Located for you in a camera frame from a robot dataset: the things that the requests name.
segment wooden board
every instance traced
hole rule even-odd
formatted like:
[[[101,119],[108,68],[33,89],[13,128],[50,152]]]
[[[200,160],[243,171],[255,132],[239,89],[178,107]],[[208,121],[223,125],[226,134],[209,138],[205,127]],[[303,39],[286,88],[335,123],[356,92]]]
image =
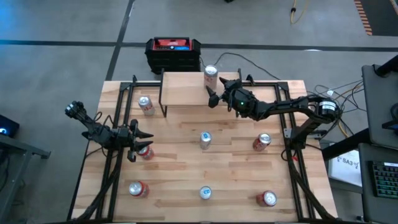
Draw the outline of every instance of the wooden board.
[[[239,73],[220,72],[218,76],[226,79],[237,79]],[[165,72],[163,74],[162,104],[167,106],[206,106],[209,95],[203,79],[203,72]],[[217,80],[216,92],[218,95],[224,92],[224,85],[219,80]]]
[[[303,81],[288,81],[291,97],[306,95]],[[98,111],[100,121],[116,107],[120,82],[105,82]],[[249,87],[264,101],[274,101],[271,87]],[[139,121],[142,131],[155,136],[151,161],[131,163],[123,157],[118,196],[114,212],[116,222],[295,222],[297,216],[287,163],[280,158],[284,142],[278,116],[263,121],[235,118],[225,106],[169,107],[164,118],[157,104],[159,88],[135,88],[130,119]],[[146,117],[137,100],[149,95],[156,114]],[[306,116],[296,113],[297,124]],[[199,135],[209,131],[213,142],[209,150],[199,148]],[[251,144],[259,133],[269,133],[272,143],[265,151],[253,151]],[[315,141],[309,144],[318,146]],[[88,152],[98,148],[90,143]],[[320,203],[336,216],[322,154],[308,147],[303,150],[310,188]],[[101,151],[85,161],[72,217],[78,217],[98,193],[105,157]],[[128,186],[134,180],[149,184],[148,198],[133,198]],[[201,200],[199,189],[208,185],[213,190],[210,200]],[[255,195],[273,190],[278,198],[275,207],[259,207]],[[306,214],[301,191],[302,207]],[[108,211],[108,198],[104,215]]]

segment can lid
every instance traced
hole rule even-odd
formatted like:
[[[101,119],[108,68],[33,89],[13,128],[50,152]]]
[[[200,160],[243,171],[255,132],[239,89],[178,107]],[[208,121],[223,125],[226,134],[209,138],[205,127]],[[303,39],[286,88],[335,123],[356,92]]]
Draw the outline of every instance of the can lid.
[[[200,189],[200,197],[203,199],[209,199],[211,197],[211,189],[208,186],[204,186]]]
[[[272,191],[267,191],[264,194],[264,202],[269,206],[274,206],[276,204],[276,194]]]
[[[145,154],[145,152],[147,151],[148,151],[148,146],[145,146],[138,152],[138,154]]]
[[[271,137],[269,136],[269,134],[266,133],[260,134],[260,141],[269,144],[271,143]]]
[[[202,132],[200,134],[200,140],[205,141],[205,142],[211,141],[211,134],[207,131]]]
[[[138,181],[131,183],[129,191],[131,195],[139,195],[142,191],[142,184]]]
[[[149,98],[147,96],[142,96],[139,98],[138,103],[141,105],[145,105],[149,102]]]
[[[217,67],[214,65],[207,65],[205,68],[206,74],[214,75],[217,73]]]

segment keyboard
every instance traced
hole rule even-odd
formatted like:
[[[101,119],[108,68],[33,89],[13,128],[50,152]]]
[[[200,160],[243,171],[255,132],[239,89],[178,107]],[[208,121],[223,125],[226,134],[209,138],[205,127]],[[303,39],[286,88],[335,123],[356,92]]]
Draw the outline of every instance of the keyboard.
[[[398,164],[369,162],[373,176],[374,196],[398,199]]]

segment concrete floor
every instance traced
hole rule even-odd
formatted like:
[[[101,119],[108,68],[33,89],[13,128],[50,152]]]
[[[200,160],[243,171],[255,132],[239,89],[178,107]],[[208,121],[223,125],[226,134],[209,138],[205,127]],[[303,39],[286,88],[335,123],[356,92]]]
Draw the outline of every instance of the concrete floor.
[[[0,39],[107,41],[119,35],[128,0],[1,0]],[[292,0],[136,0],[124,42],[146,42],[154,36],[189,36],[206,44],[312,45],[398,47],[398,37],[365,34],[354,2],[310,1],[296,25],[289,24]],[[297,10],[304,1],[298,1]],[[80,171],[86,140],[78,122],[64,115],[73,100],[84,102],[94,115],[114,47],[0,45],[0,113],[21,124],[17,138],[52,151],[51,158],[34,158],[25,175],[26,187],[11,218],[29,223],[60,222],[67,217]],[[202,49],[205,63],[223,52],[239,53],[283,80],[305,80],[340,86],[361,79],[361,66],[384,63],[396,52],[309,52],[298,50]],[[241,58],[225,55],[221,71],[242,68],[255,79],[272,79]],[[156,80],[143,48],[122,47],[113,80]],[[352,86],[340,90],[344,92]],[[365,108],[364,95],[356,100]],[[356,132],[367,127],[366,113],[346,113]],[[333,130],[325,139],[339,141]],[[339,217],[361,215],[359,194],[333,189]]]

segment soda can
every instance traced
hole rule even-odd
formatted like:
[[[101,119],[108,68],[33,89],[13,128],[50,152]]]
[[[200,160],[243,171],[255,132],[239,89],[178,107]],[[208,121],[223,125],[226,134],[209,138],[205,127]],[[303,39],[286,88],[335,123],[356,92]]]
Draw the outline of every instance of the soda can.
[[[272,207],[276,205],[276,201],[276,194],[270,190],[266,190],[265,192],[256,196],[257,204],[262,207]]]
[[[138,105],[139,107],[141,107],[146,116],[151,116],[155,114],[155,108],[149,96],[140,97],[138,100]]]
[[[203,150],[206,150],[210,147],[211,144],[211,134],[207,131],[202,132],[200,134],[200,147]]]
[[[217,88],[217,76],[218,71],[217,67],[214,65],[207,65],[205,68],[205,88],[209,86],[212,90],[216,90]]]
[[[209,199],[211,197],[210,187],[208,187],[208,186],[202,187],[199,191],[199,194],[202,199],[205,199],[205,200]]]
[[[253,142],[253,149],[255,151],[263,151],[271,143],[271,136],[266,133],[261,133]]]
[[[146,146],[137,152],[138,155],[142,156],[145,160],[150,160],[155,155],[154,151],[152,150],[151,146]]]
[[[149,194],[149,187],[141,181],[134,181],[130,184],[129,191],[133,197],[146,197]]]

